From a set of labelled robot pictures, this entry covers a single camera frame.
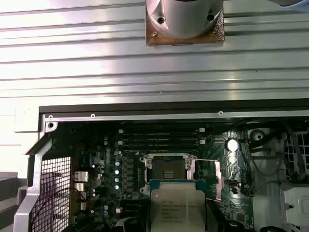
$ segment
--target cable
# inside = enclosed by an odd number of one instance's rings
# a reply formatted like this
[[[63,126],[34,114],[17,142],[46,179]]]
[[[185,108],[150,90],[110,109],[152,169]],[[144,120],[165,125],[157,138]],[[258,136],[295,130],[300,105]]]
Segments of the cable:
[[[225,133],[227,131],[233,130],[233,129],[235,129],[235,128],[237,128],[237,127],[239,127],[239,126],[241,126],[241,125],[243,125],[243,124],[245,124],[247,122],[250,122],[250,121],[252,121],[252,118],[245,118],[245,119],[242,119],[242,120],[240,120],[238,122],[235,122],[234,124],[228,125],[226,128],[224,128],[222,130],[214,131],[211,134],[214,134],[214,135],[223,134],[223,133]]]
[[[80,193],[80,195],[81,195],[81,197],[84,199],[84,200],[86,200],[86,198],[81,194],[81,192],[79,191],[79,190],[77,190],[76,188],[64,188],[64,189],[61,189],[61,190],[59,190],[59,191],[57,191],[57,192],[54,192],[52,195],[50,195],[48,198],[47,198],[47,200],[41,205],[41,207],[39,208],[39,210],[38,210],[38,212],[36,213],[36,215],[33,217],[33,219],[32,219],[32,221],[31,221],[31,227],[32,227],[32,225],[34,224],[34,222],[35,222],[35,219],[38,217],[38,215],[39,215],[39,213],[41,212],[41,210],[44,208],[44,206],[53,198],[53,197],[55,197],[58,193],[60,193],[60,192],[62,192],[62,191],[64,191],[64,190],[75,190],[75,191],[77,191],[78,193]]]
[[[270,148],[255,148],[255,149],[251,149],[251,154],[253,153],[258,153],[258,152],[267,152],[268,154],[271,155],[271,149]]]
[[[255,193],[254,195],[256,195],[257,193],[259,193],[260,191],[262,191],[267,185],[269,184],[281,184],[280,181],[278,180],[270,180],[270,181],[267,181],[266,183],[264,183]]]
[[[242,157],[244,158],[245,162],[248,164],[249,161],[247,160],[247,158],[245,157],[245,155],[244,155],[244,153],[243,153],[243,150],[244,150],[244,149],[242,149],[242,144],[240,144],[240,146],[241,146],[241,155],[242,155]],[[254,157],[252,156],[252,154],[251,154],[251,152],[250,152],[250,148],[249,148],[249,147],[248,147],[248,154],[249,154],[249,156],[250,156],[250,160],[252,161],[254,167],[255,167],[256,170],[259,172],[259,174],[264,175],[264,176],[272,176],[272,175],[276,174],[276,173],[280,170],[281,163],[282,163],[282,156],[281,156],[281,160],[279,161],[279,163],[278,163],[278,165],[277,165],[277,168],[276,168],[273,172],[271,172],[271,173],[269,173],[269,174],[266,174],[266,173],[261,172],[261,170],[260,170],[259,167],[257,166],[256,162],[254,161]]]
[[[269,142],[273,138],[281,135],[282,132],[283,132],[283,129],[274,130],[273,132],[269,133],[268,135],[265,135],[265,137],[263,139],[251,142],[250,143],[250,149],[264,145],[265,143]]]
[[[301,154],[301,150],[298,144],[298,139],[294,133],[294,131],[291,129],[291,127],[285,122],[285,121],[280,121],[280,123],[286,128],[288,133],[290,134],[293,145],[295,146],[296,154],[297,154],[297,165],[299,167],[299,175],[296,177],[297,181],[302,181],[306,178],[306,165],[304,161],[304,157]]]

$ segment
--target black component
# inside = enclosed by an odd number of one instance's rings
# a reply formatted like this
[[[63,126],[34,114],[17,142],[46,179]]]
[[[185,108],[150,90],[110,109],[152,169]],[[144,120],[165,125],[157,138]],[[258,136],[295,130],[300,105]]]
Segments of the black component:
[[[265,133],[262,130],[255,129],[250,133],[250,140],[252,142],[259,141],[265,137]]]
[[[145,228],[141,220],[136,218],[130,218],[124,222],[124,228],[126,232],[144,232]]]
[[[186,179],[185,161],[155,160],[152,163],[152,179]]]
[[[242,223],[238,221],[226,220],[225,216],[214,201],[207,201],[207,213],[207,231],[245,232],[245,226]]]
[[[120,218],[140,218],[146,223],[149,200],[122,200]]]
[[[208,20],[208,21],[214,20],[213,14],[209,14],[209,15],[207,16],[207,20]]]
[[[250,143],[250,149],[262,146],[264,144],[266,144],[267,142],[269,142],[271,139],[281,136],[282,132],[284,130],[283,129],[278,129],[278,130],[274,130],[273,132],[265,135],[265,137],[263,139],[257,140],[257,141],[252,141]]]
[[[227,221],[219,232],[245,232],[245,226],[238,221]]]
[[[163,17],[158,18],[158,23],[163,24],[165,22],[165,19]]]
[[[239,193],[239,183],[237,180],[226,180],[225,183],[229,186],[230,192],[233,194]]]
[[[124,220],[120,220],[117,223],[117,226],[112,229],[112,232],[145,232],[146,228],[144,227],[143,222],[134,217],[128,217]]]
[[[260,232],[286,232],[286,231],[275,226],[266,226],[260,229]]]

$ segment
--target metal frame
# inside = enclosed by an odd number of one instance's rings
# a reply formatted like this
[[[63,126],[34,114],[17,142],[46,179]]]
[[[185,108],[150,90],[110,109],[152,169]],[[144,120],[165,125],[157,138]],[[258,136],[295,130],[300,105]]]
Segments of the metal frame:
[[[168,109],[168,105],[170,105],[170,108],[172,107],[173,103],[167,104],[165,106],[166,110]],[[308,107],[301,106],[300,109],[303,110],[278,110],[278,111],[239,111],[239,112],[231,112],[230,109],[227,108],[225,110],[225,107],[222,107],[222,110],[212,112],[212,113],[196,113],[198,111],[202,111],[202,109],[196,109],[194,110],[195,113],[184,113],[179,114],[179,112],[190,112],[185,111],[188,107],[182,107],[182,110],[175,109],[173,112],[170,110],[167,110],[167,113],[165,114],[165,110],[159,109],[159,107],[153,107],[153,105],[149,105],[147,110],[138,109],[137,111],[132,110],[132,108],[129,107],[130,104],[125,104],[126,111],[119,110],[119,108],[116,105],[113,105],[109,111],[109,116],[104,116],[106,111],[101,111],[95,106],[88,106],[88,108],[91,109],[89,111],[88,109],[84,109],[80,106],[71,106],[75,107],[75,109],[78,109],[74,112],[74,110],[65,110],[65,106],[61,107],[61,109],[56,109],[55,107],[51,107],[50,109],[48,107],[41,107],[40,111],[44,112],[45,114],[41,115],[42,118],[42,127],[41,127],[41,140],[36,143],[34,148],[30,150],[28,154],[33,154],[35,151],[36,155],[34,156],[34,178],[33,178],[33,186],[29,188],[30,191],[28,191],[28,194],[23,201],[21,207],[18,209],[15,219],[14,219],[14,232],[20,232],[22,229],[25,228],[25,225],[27,228],[29,227],[29,213],[31,212],[36,200],[39,197],[39,182],[38,180],[40,178],[36,178],[40,175],[40,167],[42,163],[42,157],[43,155],[50,149],[51,146],[51,140],[47,141],[46,137],[49,132],[53,131],[57,128],[59,123],[63,122],[86,122],[86,121],[117,121],[117,120],[169,120],[169,119],[217,119],[220,121],[220,119],[223,120],[231,120],[233,118],[246,118],[246,117],[253,117],[253,118],[263,118],[263,117],[305,117],[309,116],[309,110],[307,110]],[[48,126],[50,123],[54,124],[54,128],[51,130],[51,128]]]
[[[48,117],[46,122],[83,122],[83,121],[118,121],[118,120],[170,120],[170,119],[229,119],[249,117],[304,117],[309,116],[309,110],[297,111],[255,111],[255,112],[224,112],[205,114],[172,114],[172,115],[123,115],[123,116],[89,116],[81,117]]]
[[[14,216],[14,232],[22,232],[25,229],[28,231],[30,227],[31,211],[40,196],[43,156],[51,149],[52,143],[52,139],[48,140],[34,155],[33,183],[32,186],[28,187],[27,195]]]

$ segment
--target black cable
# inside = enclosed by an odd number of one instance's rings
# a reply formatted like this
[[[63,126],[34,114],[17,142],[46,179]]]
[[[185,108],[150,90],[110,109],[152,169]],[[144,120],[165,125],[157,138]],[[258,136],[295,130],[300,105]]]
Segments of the black cable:
[[[266,144],[267,142],[269,142],[273,138],[280,136],[282,134],[282,132],[283,132],[282,129],[274,130],[273,132],[265,135],[265,137],[263,139],[251,142],[250,143],[250,149],[254,149],[256,147],[259,147],[259,146]]]
[[[243,124],[246,124],[247,122],[250,122],[250,121],[252,121],[252,118],[245,118],[245,119],[242,119],[242,120],[240,120],[240,121],[238,121],[238,122],[235,122],[235,123],[233,123],[233,124],[231,124],[231,125],[228,125],[226,128],[224,128],[224,129],[222,129],[222,130],[214,131],[214,132],[212,132],[212,133],[210,133],[210,134],[213,134],[213,135],[223,134],[223,133],[225,133],[225,132],[227,132],[227,131],[236,129],[236,128],[238,128],[239,126],[241,126],[241,125],[243,125]]]
[[[248,164],[249,161],[247,160],[247,158],[245,157],[245,155],[244,155],[244,153],[243,153],[244,149],[242,148],[242,144],[241,144],[240,146],[241,146],[241,155],[242,155],[242,157],[244,158],[245,162]],[[281,163],[282,163],[282,157],[281,157],[281,160],[278,162],[277,168],[276,168],[273,172],[266,174],[266,173],[263,173],[263,172],[259,169],[259,167],[257,166],[256,162],[254,161],[254,157],[252,156],[252,154],[251,154],[251,152],[250,152],[250,148],[248,148],[248,154],[249,154],[249,156],[250,156],[250,160],[252,161],[254,167],[255,167],[256,170],[259,172],[259,174],[264,175],[264,176],[272,176],[272,175],[278,173],[278,171],[280,170]]]
[[[270,181],[267,181],[266,183],[264,183],[257,191],[255,191],[254,195],[259,193],[260,191],[262,191],[267,185],[269,184],[280,184],[281,182],[278,181],[278,180],[270,180]]]
[[[306,165],[305,165],[304,157],[301,154],[301,150],[298,144],[298,139],[294,131],[285,121],[280,121],[280,123],[286,128],[287,132],[290,134],[292,138],[293,145],[295,146],[295,150],[297,154],[297,165],[299,167],[299,175],[296,178],[297,178],[297,181],[302,181],[306,178]]]
[[[258,152],[267,152],[268,154],[271,155],[271,149],[270,148],[255,148],[255,149],[251,149],[251,154],[253,153],[258,153]]]

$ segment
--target red wire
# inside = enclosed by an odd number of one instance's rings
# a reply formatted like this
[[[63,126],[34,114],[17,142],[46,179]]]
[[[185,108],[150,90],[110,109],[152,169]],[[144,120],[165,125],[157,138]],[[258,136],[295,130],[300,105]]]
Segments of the red wire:
[[[39,208],[38,212],[36,213],[36,215],[35,215],[34,218],[32,219],[31,227],[32,227],[33,223],[35,222],[35,219],[38,217],[39,213],[41,212],[41,210],[44,208],[44,206],[45,206],[56,194],[58,194],[59,192],[64,191],[64,190],[71,190],[71,189],[72,189],[72,190],[75,190],[75,191],[77,191],[77,192],[79,192],[80,195],[81,195],[81,197],[82,197],[84,200],[86,200],[86,198],[82,195],[82,193],[81,193],[79,190],[77,190],[76,188],[64,188],[64,189],[61,189],[61,190],[59,190],[59,191],[57,191],[57,192],[54,192],[52,195],[50,195],[50,196],[48,197],[48,199],[47,199],[47,200],[42,204],[42,206]]]
[[[247,141],[247,140],[245,140],[245,141],[246,141],[246,144],[250,147],[250,145],[249,145],[248,141]]]

